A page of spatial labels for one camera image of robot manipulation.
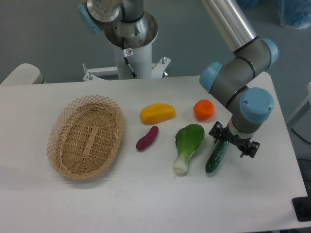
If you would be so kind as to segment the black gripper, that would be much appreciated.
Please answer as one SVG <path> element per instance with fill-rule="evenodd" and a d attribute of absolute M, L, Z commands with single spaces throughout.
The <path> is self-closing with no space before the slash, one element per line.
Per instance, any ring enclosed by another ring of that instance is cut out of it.
<path fill-rule="evenodd" d="M 249 156 L 251 158 L 254 158 L 259 147 L 259 142 L 250 142 L 250 138 L 252 137 L 251 133 L 241 133 L 239 131 L 236 131 L 235 128 L 231 129 L 229 126 L 226 126 L 224 132 L 223 131 L 223 125 L 216 121 L 211 130 L 209 131 L 209 135 L 213 137 L 214 143 L 217 143 L 219 139 L 222 139 L 222 135 L 226 141 L 229 143 L 237 146 L 240 151 L 240 157 Z"/>

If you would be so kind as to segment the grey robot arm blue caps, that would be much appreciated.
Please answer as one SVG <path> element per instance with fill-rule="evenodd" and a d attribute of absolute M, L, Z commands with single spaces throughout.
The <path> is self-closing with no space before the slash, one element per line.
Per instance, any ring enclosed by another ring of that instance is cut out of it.
<path fill-rule="evenodd" d="M 253 134 L 268 118 L 274 101 L 271 94 L 248 83 L 278 58 L 278 48 L 269 39 L 259 39 L 234 0 L 203 2 L 234 59 L 208 65 L 200 75 L 201 86 L 221 103 L 232 117 L 227 126 L 215 123 L 210 135 L 235 145 L 242 155 L 254 157 L 259 143 Z M 161 77 L 160 66 L 152 66 L 151 45 L 157 37 L 157 22 L 144 10 L 141 0 L 87 0 L 78 13 L 93 34 L 103 33 L 115 49 L 119 79 Z"/>

